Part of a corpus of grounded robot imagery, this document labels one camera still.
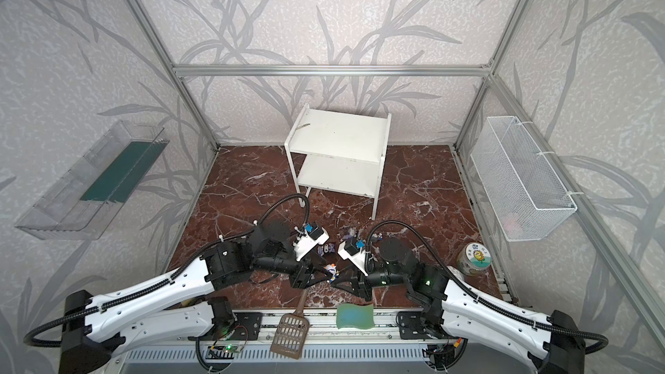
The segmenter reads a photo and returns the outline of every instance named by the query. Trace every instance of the jar lid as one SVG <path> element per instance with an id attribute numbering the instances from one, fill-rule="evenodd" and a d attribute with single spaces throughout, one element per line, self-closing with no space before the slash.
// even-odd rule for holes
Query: jar lid
<path id="1" fill-rule="evenodd" d="M 479 243 L 469 243 L 466 246 L 466 258 L 478 268 L 485 268 L 492 262 L 488 249 Z"/>

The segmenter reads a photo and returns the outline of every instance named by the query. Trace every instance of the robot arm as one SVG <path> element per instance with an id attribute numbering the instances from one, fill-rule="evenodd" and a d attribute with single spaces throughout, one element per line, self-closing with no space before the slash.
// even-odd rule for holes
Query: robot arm
<path id="1" fill-rule="evenodd" d="M 585 352 L 597 351 L 607 344 L 603 336 L 579 332 L 564 313 L 555 311 L 547 316 L 474 289 L 455 278 L 436 256 L 439 266 L 419 262 L 411 249 L 395 238 L 382 242 L 381 259 L 377 262 L 370 260 L 366 245 L 371 238 L 366 242 L 352 238 L 341 243 L 338 253 L 352 264 L 331 279 L 332 275 L 322 267 L 322 258 L 307 254 L 328 241 L 324 229 L 316 223 L 305 223 L 291 244 L 293 234 L 285 224 L 263 222 L 279 203 L 296 197 L 307 199 L 300 194 L 283 198 L 255 222 L 252 231 L 235 237 L 247 237 L 246 240 L 209 243 L 180 269 L 117 292 L 93 296 L 81 290 L 69 295 L 64 317 L 33 329 L 24 342 L 60 347 L 59 372 L 85 374 L 102 367 L 111 357 L 143 345 L 175 337 L 225 337 L 236 327 L 237 319 L 224 297 L 188 308 L 167 308 L 245 282 L 253 270 L 260 269 L 287 274 L 291 286 L 298 289 L 328 280 L 332 287 L 367 301 L 372 299 L 374 287 L 403 284 L 406 297 L 423 308 L 420 323 L 428 336 L 477 341 L 533 364 L 541 374 L 581 374 Z M 305 205 L 306 221 L 309 201 Z M 374 229 L 386 223 L 399 222 L 383 222 Z M 421 238 L 410 226 L 403 225 Z M 348 270 L 354 270 L 352 276 L 346 275 Z M 315 278 L 317 272 L 324 277 Z M 59 325 L 63 325 L 61 341 L 36 338 Z M 585 348 L 583 338 L 599 343 Z"/>
<path id="2" fill-rule="evenodd" d="M 396 238 L 382 242 L 376 262 L 366 260 L 370 253 L 354 238 L 340 245 L 338 253 L 357 269 L 354 276 L 339 278 L 331 285 L 367 301 L 372 299 L 373 287 L 406 285 L 406 297 L 423 307 L 420 319 L 429 336 L 470 339 L 542 374 L 584 373 L 584 339 L 562 332 L 582 333 L 563 312 L 545 315 L 480 292 L 448 269 L 419 262 Z"/>
<path id="3" fill-rule="evenodd" d="M 92 296 L 81 290 L 67 297 L 61 320 L 33 329 L 24 339 L 34 346 L 61 348 L 61 373 L 88 373 L 111 357 L 139 346 L 175 337 L 222 337 L 236 322 L 228 301 L 215 298 L 188 308 L 165 310 L 194 297 L 249 280 L 254 270 L 289 275 L 291 286 L 304 289 L 332 275 L 322 259 L 307 253 L 324 244 L 328 234 L 307 224 L 291 244 L 291 231 L 278 222 L 255 227 L 246 240 L 219 241 L 207 245 L 183 268 L 132 287 Z M 325 277 L 315 278 L 316 273 Z M 62 324 L 62 341 L 35 336 Z"/>

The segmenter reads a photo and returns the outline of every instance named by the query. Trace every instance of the clear plastic tray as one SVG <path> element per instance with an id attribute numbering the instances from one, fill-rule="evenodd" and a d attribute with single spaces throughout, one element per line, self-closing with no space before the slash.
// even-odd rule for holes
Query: clear plastic tray
<path id="1" fill-rule="evenodd" d="M 169 140 L 119 121 L 16 223 L 47 239 L 97 240 Z"/>

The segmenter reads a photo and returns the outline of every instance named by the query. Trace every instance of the green strip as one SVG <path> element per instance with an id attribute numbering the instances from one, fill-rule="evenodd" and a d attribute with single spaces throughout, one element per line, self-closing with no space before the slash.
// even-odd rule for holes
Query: green strip
<path id="1" fill-rule="evenodd" d="M 167 143 L 130 142 L 80 200 L 127 202 L 129 195 L 162 154 Z"/>

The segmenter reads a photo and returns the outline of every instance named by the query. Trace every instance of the green sponge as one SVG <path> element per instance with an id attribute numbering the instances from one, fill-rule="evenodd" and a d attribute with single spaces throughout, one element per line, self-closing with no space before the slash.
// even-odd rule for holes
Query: green sponge
<path id="1" fill-rule="evenodd" d="M 374 326 L 374 305 L 341 303 L 337 307 L 337 329 L 372 329 Z"/>

